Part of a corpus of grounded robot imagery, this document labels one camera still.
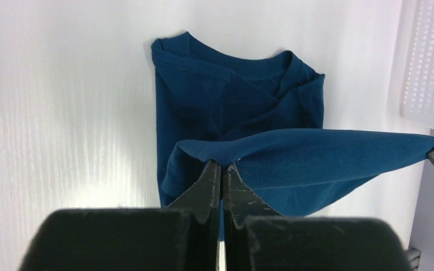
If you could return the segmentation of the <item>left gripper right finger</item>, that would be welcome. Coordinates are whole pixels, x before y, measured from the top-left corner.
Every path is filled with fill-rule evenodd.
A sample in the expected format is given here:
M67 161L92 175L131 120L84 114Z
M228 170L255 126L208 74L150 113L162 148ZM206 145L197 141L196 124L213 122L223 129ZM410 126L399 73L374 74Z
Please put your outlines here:
M384 221L285 217L257 196L230 165L223 177L228 270L410 270Z

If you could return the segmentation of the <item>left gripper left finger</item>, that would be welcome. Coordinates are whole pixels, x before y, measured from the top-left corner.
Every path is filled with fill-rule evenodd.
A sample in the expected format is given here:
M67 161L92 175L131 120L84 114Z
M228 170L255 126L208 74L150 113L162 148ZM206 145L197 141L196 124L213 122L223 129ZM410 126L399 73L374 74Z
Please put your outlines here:
M218 270L221 167L165 208L60 209L38 229L21 270Z

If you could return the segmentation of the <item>dark blue t shirt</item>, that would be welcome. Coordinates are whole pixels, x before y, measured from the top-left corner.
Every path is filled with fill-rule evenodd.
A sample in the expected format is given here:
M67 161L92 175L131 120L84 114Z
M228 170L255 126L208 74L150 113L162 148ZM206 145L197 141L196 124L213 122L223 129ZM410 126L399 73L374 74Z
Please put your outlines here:
M308 216L434 149L430 135L324 129L325 76L291 51L240 59L185 32L155 40L151 58L164 207L213 160L278 213Z

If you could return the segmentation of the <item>white plastic basket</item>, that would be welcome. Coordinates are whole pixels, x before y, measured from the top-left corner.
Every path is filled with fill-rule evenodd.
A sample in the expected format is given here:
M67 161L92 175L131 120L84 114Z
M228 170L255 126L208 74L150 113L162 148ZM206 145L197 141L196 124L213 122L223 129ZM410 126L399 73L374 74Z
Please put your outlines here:
M434 1L416 2L400 111L434 130Z

